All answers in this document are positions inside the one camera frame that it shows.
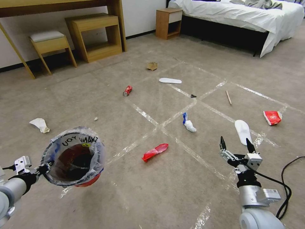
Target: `red snack bag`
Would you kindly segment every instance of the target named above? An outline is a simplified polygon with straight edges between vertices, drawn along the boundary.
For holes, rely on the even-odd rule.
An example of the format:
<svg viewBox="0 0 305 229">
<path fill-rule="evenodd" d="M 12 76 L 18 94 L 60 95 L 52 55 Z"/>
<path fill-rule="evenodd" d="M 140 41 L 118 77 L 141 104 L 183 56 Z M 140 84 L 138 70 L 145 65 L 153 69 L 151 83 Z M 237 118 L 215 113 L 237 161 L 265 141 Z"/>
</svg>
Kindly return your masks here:
<svg viewBox="0 0 305 229">
<path fill-rule="evenodd" d="M 278 124 L 283 117 L 279 111 L 263 111 L 263 113 L 270 126 Z"/>
<path fill-rule="evenodd" d="M 165 151 L 168 148 L 168 144 L 160 144 L 158 145 L 156 148 L 151 149 L 150 151 L 147 151 L 143 157 L 142 160 L 147 162 L 147 160 L 153 156 L 155 156 L 156 154 L 162 153 L 163 151 Z"/>
</svg>

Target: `crumpled napkin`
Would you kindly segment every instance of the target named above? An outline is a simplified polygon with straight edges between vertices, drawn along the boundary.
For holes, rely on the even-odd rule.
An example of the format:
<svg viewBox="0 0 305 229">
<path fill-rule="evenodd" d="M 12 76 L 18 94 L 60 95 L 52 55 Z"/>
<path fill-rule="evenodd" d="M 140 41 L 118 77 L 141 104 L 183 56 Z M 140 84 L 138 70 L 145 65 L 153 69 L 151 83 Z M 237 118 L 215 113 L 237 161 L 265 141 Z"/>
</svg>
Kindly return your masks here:
<svg viewBox="0 0 305 229">
<path fill-rule="evenodd" d="M 47 124 L 45 123 L 45 120 L 43 118 L 36 118 L 32 121 L 30 121 L 30 124 L 33 124 L 37 128 L 39 128 L 41 133 L 47 133 L 50 131 L 50 128 L 47 127 Z"/>
</svg>

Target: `white insole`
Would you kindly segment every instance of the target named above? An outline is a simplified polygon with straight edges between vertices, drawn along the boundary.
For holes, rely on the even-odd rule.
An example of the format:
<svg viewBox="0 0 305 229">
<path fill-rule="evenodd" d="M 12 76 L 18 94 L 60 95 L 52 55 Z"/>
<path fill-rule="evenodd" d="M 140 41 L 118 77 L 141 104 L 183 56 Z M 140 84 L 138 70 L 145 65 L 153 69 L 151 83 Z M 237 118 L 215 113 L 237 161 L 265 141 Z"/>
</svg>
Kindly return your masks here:
<svg viewBox="0 0 305 229">
<path fill-rule="evenodd" d="M 251 135 L 250 135 L 250 128 L 248 124 L 243 120 L 236 120 L 235 128 L 239 136 L 239 140 L 243 145 L 247 145 L 246 138 L 252 143 Z"/>
<path fill-rule="evenodd" d="M 181 80 L 170 79 L 170 78 L 160 78 L 159 81 L 161 83 L 182 83 Z"/>
</svg>

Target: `white bedsheet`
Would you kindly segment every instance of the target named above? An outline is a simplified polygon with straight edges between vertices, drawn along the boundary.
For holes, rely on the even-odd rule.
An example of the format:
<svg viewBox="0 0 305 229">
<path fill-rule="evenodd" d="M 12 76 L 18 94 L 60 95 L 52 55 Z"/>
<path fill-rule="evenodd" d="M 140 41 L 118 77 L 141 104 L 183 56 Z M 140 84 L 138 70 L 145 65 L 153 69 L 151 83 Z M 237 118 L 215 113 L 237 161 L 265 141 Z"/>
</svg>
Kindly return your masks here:
<svg viewBox="0 0 305 229">
<path fill-rule="evenodd" d="M 171 0 L 169 7 L 181 8 L 187 16 L 204 20 L 253 29 L 269 35 L 264 43 L 261 56 L 273 50 L 280 40 L 293 37 L 304 18 L 304 9 L 300 4 L 285 1 L 282 10 L 262 10 L 244 5 L 233 4 L 230 0 L 204 2 L 192 0 Z"/>
</svg>

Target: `wooden stool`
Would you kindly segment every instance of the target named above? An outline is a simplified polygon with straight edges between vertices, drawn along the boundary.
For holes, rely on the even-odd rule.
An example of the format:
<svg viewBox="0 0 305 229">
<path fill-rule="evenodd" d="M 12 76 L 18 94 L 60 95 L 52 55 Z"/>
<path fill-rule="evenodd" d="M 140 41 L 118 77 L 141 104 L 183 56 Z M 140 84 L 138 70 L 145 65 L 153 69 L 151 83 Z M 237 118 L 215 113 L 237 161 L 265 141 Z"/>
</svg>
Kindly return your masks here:
<svg viewBox="0 0 305 229">
<path fill-rule="evenodd" d="M 75 48 L 88 63 L 122 53 L 118 17 L 105 13 L 66 18 Z M 105 27 L 107 42 L 85 46 L 82 32 Z"/>
<path fill-rule="evenodd" d="M 35 33 L 30 36 L 30 41 L 32 42 L 38 56 L 42 60 L 42 63 L 44 64 L 45 68 L 47 69 L 50 75 L 52 75 L 52 73 L 42 56 L 42 54 L 47 52 L 53 52 L 53 51 L 65 49 L 67 52 L 69 52 L 72 64 L 74 65 L 74 67 L 77 67 L 68 40 L 66 36 L 63 35 L 62 33 L 58 31 Z"/>
</svg>

